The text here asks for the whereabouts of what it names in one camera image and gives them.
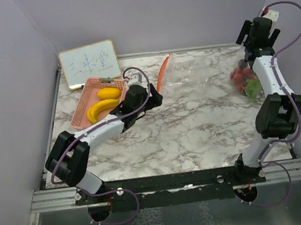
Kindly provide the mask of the zip bag with yellow fruit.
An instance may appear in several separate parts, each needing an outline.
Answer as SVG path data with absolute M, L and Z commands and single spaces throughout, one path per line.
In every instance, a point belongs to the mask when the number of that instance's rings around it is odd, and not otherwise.
M 167 54 L 157 78 L 157 92 L 164 97 L 202 94 L 209 86 L 209 67 L 203 59 L 179 61 Z

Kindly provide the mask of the zip bag with red fruit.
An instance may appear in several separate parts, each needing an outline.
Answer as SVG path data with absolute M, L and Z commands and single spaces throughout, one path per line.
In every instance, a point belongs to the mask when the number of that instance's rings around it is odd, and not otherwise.
M 255 102 L 262 89 L 259 79 L 249 63 L 244 59 L 245 47 L 236 53 L 233 70 L 230 72 L 230 83 L 233 88 L 251 102 Z

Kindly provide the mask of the fake yellow mango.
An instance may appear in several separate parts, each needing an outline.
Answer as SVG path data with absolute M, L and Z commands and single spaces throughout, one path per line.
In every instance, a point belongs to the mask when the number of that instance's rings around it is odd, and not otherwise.
M 106 87 L 99 90 L 96 95 L 100 100 L 107 100 L 116 99 L 120 97 L 121 93 L 121 90 L 118 88 Z

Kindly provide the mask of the fake banana bunch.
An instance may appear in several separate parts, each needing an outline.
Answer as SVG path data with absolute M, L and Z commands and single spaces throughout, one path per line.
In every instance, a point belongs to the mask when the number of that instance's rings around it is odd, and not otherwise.
M 107 109 L 115 108 L 119 104 L 119 100 L 117 99 L 107 99 L 98 101 L 97 103 L 94 103 L 88 110 L 87 110 L 87 119 L 92 124 L 95 124 L 98 122 L 98 116 L 100 113 Z

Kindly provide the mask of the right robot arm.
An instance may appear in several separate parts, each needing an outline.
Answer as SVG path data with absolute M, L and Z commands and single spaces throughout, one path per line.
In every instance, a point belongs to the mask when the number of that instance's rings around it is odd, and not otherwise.
M 287 86 L 275 58 L 273 44 L 280 30 L 273 29 L 275 21 L 266 17 L 246 20 L 236 40 L 242 44 L 245 56 L 239 65 L 251 69 L 265 94 L 255 119 L 257 131 L 252 144 L 235 162 L 233 178 L 246 184 L 259 176 L 262 162 L 277 143 L 286 143 L 299 127 L 301 95 Z

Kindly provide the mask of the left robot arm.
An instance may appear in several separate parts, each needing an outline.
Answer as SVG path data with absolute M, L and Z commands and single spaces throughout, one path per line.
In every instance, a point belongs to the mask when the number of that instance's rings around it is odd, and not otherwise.
M 105 182 L 88 169 L 90 151 L 108 139 L 127 131 L 143 112 L 159 107 L 163 97 L 150 83 L 148 88 L 132 85 L 125 98 L 102 121 L 74 134 L 58 135 L 46 160 L 45 168 L 62 183 L 87 192 L 93 202 L 105 198 Z

